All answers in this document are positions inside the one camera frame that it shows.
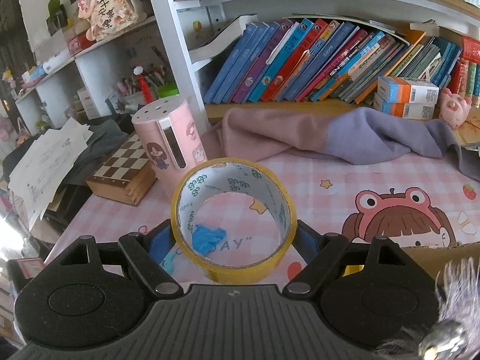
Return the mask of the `pink figure plaque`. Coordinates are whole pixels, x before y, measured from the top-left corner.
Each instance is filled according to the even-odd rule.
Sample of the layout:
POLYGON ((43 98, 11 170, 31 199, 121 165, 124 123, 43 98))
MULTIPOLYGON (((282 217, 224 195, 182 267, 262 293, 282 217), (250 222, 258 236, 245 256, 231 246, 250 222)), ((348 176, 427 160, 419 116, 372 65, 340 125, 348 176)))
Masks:
POLYGON ((130 0, 78 0, 77 5, 78 17, 89 22, 89 41, 101 41, 138 20, 130 0))

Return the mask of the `pink pig plush toy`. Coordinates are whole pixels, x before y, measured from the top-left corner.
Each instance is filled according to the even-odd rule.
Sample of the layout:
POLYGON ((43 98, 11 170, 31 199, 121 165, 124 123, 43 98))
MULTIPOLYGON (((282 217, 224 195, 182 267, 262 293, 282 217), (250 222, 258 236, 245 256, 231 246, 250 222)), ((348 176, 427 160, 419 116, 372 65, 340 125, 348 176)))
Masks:
POLYGON ((471 106, 470 98, 453 94, 448 88, 439 94, 439 118, 452 130, 457 130, 467 120, 471 106))

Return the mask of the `yellow cardboard box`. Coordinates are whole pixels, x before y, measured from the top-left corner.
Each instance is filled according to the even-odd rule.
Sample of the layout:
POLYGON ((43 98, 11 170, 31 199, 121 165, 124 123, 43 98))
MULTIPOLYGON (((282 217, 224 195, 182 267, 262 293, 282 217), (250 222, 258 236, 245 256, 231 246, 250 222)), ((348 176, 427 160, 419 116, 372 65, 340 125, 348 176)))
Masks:
POLYGON ((350 244, 345 254, 346 266, 364 265, 374 279, 393 281, 435 279, 449 262, 473 258, 479 264, 479 243, 447 248, 430 246, 400 247, 392 240, 374 240, 371 244, 350 244))

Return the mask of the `pink purple cloth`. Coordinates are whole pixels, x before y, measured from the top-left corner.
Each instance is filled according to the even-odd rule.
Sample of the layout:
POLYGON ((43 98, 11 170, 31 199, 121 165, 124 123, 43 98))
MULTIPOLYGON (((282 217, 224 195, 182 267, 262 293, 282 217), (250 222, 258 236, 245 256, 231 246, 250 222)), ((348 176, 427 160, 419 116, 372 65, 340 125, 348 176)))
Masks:
POLYGON ((461 147, 441 119, 401 119, 361 107, 336 116, 233 108, 201 136, 208 158, 253 162, 287 152, 339 158, 353 165, 389 162, 409 153, 444 158, 455 153, 460 173, 479 179, 479 156, 461 147))

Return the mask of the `yellow tape roll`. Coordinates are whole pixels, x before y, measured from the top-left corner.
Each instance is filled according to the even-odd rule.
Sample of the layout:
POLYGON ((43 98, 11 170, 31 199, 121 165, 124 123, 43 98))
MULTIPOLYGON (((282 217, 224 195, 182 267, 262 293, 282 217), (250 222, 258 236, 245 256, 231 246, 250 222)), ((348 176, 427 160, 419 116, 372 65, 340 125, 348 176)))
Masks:
POLYGON ((209 280, 252 284, 268 277, 293 244, 295 204, 273 171, 240 158, 218 158, 188 171, 171 203, 172 234, 209 280), (195 225, 226 237, 206 257, 192 247, 195 225))

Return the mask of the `blue plastic bag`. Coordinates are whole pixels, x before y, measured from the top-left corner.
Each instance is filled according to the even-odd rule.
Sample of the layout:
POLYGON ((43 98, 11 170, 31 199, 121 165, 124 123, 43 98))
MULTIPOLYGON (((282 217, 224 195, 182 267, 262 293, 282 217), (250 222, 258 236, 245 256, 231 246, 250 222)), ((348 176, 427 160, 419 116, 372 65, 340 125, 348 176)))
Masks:
POLYGON ((226 237, 222 228, 210 229, 203 225, 195 225, 192 233, 193 250, 204 257, 216 250, 217 245, 226 237))

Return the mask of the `pink cartoon table mat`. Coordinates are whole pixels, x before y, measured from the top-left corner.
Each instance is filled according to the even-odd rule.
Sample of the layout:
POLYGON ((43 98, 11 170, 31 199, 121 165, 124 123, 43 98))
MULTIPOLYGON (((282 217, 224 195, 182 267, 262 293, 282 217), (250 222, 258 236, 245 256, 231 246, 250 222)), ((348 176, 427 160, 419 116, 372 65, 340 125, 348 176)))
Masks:
MULTIPOLYGON (((279 154, 264 160, 264 166, 286 187, 298 218, 318 233, 340 233, 344 221, 356 209, 356 195, 363 190, 386 194, 417 187, 447 215, 457 243, 448 250, 447 233, 424 236, 417 243, 420 257, 439 270, 451 259, 479 255, 479 183, 458 171, 454 155, 435 159, 407 154, 386 163, 354 166, 337 159, 279 154)), ((125 233, 147 233, 170 216, 169 203, 160 184, 155 184, 135 206, 92 196, 50 256, 55 258, 84 234, 98 242, 114 242, 125 233)), ((226 233, 211 252, 215 263, 253 263, 268 256, 279 242, 277 226, 266 208, 239 193, 214 197, 202 206, 195 222, 226 233)))

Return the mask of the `white bookshelf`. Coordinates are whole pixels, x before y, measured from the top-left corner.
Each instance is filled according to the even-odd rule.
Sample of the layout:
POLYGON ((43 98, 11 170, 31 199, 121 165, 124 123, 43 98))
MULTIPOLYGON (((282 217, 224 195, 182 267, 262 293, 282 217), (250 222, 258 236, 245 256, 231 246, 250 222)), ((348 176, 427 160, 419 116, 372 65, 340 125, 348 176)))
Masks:
POLYGON ((354 32, 381 31, 402 50, 422 34, 413 22, 479 37, 479 9, 462 0, 130 0, 138 20, 66 55, 20 101, 32 127, 40 105, 56 127, 79 88, 98 116, 114 113, 111 95, 135 67, 161 62, 188 102, 199 132, 231 107, 260 107, 256 86, 290 56, 299 61, 342 45, 354 32))

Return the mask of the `wooden chess board box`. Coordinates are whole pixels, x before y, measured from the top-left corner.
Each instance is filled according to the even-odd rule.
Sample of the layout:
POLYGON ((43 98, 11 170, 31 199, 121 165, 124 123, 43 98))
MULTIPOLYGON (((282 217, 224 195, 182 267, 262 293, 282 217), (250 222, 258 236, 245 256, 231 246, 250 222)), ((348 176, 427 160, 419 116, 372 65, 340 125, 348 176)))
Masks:
POLYGON ((156 176, 136 133, 86 180, 92 193, 137 206, 156 182, 156 176))

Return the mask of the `orange white carton box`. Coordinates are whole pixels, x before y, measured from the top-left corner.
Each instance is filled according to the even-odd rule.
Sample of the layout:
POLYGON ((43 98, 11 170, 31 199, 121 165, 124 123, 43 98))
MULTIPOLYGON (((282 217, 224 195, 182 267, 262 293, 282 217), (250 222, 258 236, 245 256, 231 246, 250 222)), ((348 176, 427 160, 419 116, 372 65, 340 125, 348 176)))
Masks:
POLYGON ((428 80, 381 76, 373 108, 403 119, 430 120, 438 97, 439 88, 428 80))

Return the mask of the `white paper sheets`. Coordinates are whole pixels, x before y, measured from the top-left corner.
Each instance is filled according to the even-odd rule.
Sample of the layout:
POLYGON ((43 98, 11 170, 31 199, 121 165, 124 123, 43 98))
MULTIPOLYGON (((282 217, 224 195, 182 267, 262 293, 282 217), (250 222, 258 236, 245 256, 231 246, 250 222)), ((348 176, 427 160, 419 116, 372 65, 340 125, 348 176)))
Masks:
POLYGON ((61 129, 39 136, 10 174, 8 188, 23 202, 28 229, 43 217, 92 135, 88 125, 69 119, 61 129))

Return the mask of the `pink humidifier with stickers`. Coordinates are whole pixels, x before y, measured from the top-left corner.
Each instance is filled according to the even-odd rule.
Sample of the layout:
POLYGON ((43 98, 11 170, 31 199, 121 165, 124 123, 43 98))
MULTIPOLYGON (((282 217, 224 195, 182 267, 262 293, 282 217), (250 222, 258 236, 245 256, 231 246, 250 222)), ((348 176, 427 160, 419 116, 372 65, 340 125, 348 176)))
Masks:
POLYGON ((157 179, 172 197, 184 175, 208 160, 188 102, 176 95, 158 99, 132 118, 157 179))

